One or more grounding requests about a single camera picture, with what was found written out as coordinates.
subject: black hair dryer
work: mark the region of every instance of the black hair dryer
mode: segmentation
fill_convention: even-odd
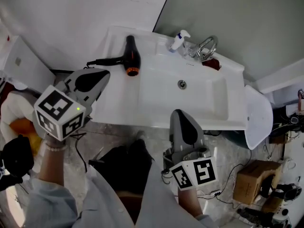
[[[127,36],[127,44],[122,57],[97,59],[86,65],[113,66],[122,64],[128,76],[136,76],[141,68],[141,56],[136,48],[134,36]]]

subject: chrome faucet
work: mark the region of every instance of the chrome faucet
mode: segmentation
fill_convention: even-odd
[[[202,53],[202,50],[211,41],[213,41],[211,49],[209,50],[209,52],[207,54],[204,55]],[[217,49],[217,45],[218,45],[218,38],[216,36],[210,36],[207,39],[205,39],[202,43],[195,45],[194,47],[191,47],[190,51],[189,51],[189,56],[198,57],[198,58],[200,58],[200,60],[202,62],[208,61],[208,60],[212,59],[212,55],[215,52],[215,50]]]

